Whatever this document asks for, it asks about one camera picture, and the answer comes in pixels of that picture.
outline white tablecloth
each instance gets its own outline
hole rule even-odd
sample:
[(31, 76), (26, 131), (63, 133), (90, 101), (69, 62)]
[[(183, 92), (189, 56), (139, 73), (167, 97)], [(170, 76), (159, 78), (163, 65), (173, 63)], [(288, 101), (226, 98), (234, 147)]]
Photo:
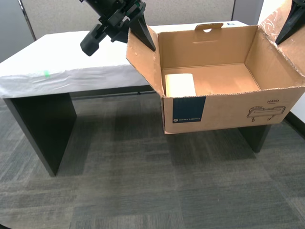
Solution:
[[(198, 24), (153, 26), (163, 31), (193, 30)], [(224, 26), (244, 26), (238, 21)], [(0, 98), (28, 97), (147, 85), (126, 60), (126, 44), (106, 37), (91, 57), (80, 43), (87, 31), (45, 35), (0, 63)]]

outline green tape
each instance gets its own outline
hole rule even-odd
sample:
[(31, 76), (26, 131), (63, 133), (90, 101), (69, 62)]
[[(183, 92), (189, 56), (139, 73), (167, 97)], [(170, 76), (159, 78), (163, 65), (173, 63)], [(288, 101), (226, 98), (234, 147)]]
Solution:
[(44, 70), (43, 73), (44, 73), (44, 77), (46, 77), (47, 79), (50, 77), (50, 73), (48, 70)]

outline gray carpet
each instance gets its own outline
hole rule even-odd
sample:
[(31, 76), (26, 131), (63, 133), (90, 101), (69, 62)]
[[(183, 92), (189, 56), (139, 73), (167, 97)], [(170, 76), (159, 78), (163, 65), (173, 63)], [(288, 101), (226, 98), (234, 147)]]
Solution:
[(0, 224), (13, 229), (303, 229), (305, 140), (274, 125), (164, 135), (157, 94), (75, 100), (51, 178), (0, 100)]

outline table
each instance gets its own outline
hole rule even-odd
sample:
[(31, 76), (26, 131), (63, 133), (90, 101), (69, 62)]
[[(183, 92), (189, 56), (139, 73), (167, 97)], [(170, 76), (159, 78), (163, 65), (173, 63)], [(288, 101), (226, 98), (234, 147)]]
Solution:
[[(198, 24), (154, 26), (156, 32), (193, 30)], [(224, 26), (244, 26), (238, 21)], [(36, 154), (55, 176), (76, 120), (70, 93), (145, 86), (125, 59), (126, 44), (106, 38), (86, 56), (80, 42), (86, 31), (50, 34), (0, 64), (0, 97), (12, 112)], [(269, 125), (239, 128), (259, 152)]]

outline printed gripper illustration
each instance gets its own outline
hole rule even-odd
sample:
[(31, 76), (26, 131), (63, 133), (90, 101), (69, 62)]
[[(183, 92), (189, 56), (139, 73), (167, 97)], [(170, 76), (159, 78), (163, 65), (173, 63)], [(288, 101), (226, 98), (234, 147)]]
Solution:
[(274, 108), (263, 108), (263, 106), (255, 106), (250, 108), (247, 118), (252, 118), (252, 122), (255, 122), (255, 118), (269, 116), (268, 121), (274, 118), (276, 115), (284, 113), (285, 106), (276, 106)]

